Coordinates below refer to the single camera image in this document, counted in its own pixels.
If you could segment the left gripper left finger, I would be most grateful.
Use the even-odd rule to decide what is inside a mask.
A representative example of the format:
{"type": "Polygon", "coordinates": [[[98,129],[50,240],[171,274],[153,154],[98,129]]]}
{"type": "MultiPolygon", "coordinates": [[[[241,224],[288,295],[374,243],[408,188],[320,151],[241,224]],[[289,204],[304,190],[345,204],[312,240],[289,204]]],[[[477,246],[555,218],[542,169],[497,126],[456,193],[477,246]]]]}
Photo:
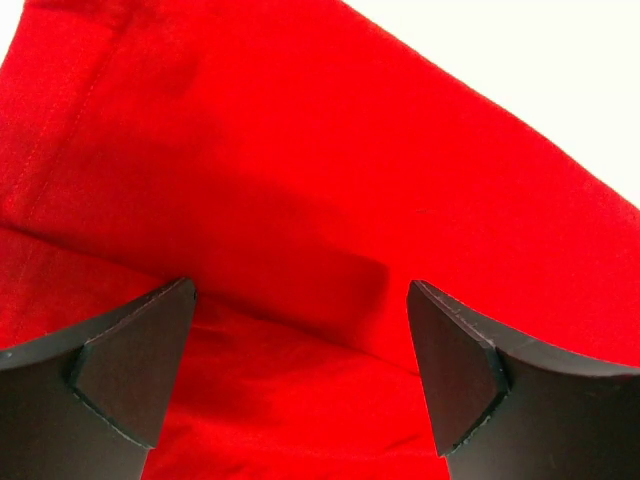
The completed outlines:
{"type": "Polygon", "coordinates": [[[196,307],[181,278],[1,352],[4,479],[139,479],[196,307]]]}

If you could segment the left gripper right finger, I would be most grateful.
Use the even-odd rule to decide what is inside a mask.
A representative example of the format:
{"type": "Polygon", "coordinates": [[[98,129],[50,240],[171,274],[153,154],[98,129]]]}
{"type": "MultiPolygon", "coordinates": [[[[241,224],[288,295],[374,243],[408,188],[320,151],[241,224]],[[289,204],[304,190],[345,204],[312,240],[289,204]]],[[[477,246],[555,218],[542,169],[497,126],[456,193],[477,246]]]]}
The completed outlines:
{"type": "Polygon", "coordinates": [[[411,283],[407,310],[451,478],[638,477],[637,368],[543,342],[424,281],[411,283]]]}

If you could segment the red t shirt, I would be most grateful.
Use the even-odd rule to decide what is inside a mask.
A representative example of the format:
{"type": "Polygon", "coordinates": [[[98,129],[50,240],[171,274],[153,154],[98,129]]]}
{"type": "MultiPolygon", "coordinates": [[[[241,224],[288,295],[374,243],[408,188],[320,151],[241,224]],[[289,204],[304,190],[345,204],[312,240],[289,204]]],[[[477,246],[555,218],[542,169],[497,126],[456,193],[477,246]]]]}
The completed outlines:
{"type": "Polygon", "coordinates": [[[443,479],[412,280],[639,362],[639,213],[339,1],[28,1],[1,67],[1,343],[174,278],[148,479],[443,479]]]}

